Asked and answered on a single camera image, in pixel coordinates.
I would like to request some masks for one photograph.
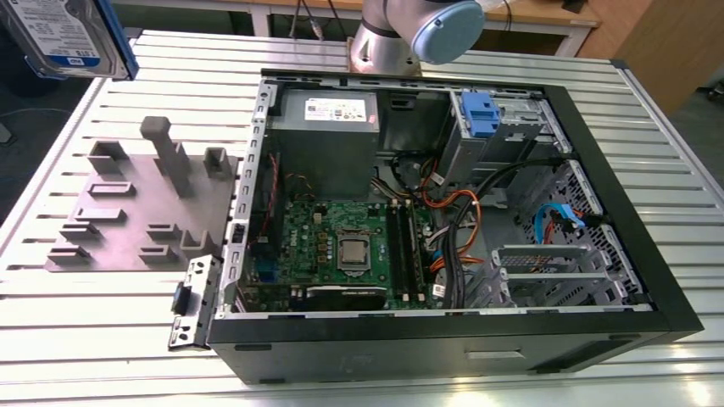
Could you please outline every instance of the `hard drive label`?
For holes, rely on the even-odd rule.
[[[65,7],[67,0],[11,0],[27,32],[57,64],[96,66],[101,61],[88,31]]]

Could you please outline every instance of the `metal bracket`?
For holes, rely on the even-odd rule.
[[[191,260],[171,310],[176,313],[168,350],[208,350],[205,336],[213,315],[221,262],[211,254]]]
[[[548,105],[548,101],[541,100],[539,102],[539,106],[541,108],[543,116],[545,117],[545,119],[548,121],[548,127],[549,127],[551,131],[553,132],[553,135],[556,136],[557,150],[564,154],[572,153],[573,147],[571,146],[571,142],[568,141],[568,137],[565,137],[564,130],[561,129],[560,125],[557,124],[556,115],[553,114],[553,109]]]

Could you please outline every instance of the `aluminum table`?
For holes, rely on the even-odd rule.
[[[343,71],[347,46],[145,31],[133,51],[137,80],[93,81],[0,229],[0,400],[85,400],[93,406],[724,404],[724,194],[628,70],[592,59],[471,52],[452,64],[424,66],[424,75],[568,88],[705,331],[549,376],[249,387],[213,352],[171,354],[168,308],[181,270],[43,269],[92,171],[85,155],[97,140],[153,153],[139,134],[148,114],[171,119],[171,136],[187,153],[224,147],[241,155],[259,70]]]

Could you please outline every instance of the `power supply label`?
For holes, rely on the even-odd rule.
[[[367,121],[361,99],[307,99],[304,119],[317,121]]]

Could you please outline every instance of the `motherboard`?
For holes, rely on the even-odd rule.
[[[409,202],[288,201],[277,259],[255,258],[260,310],[427,309],[423,230]]]

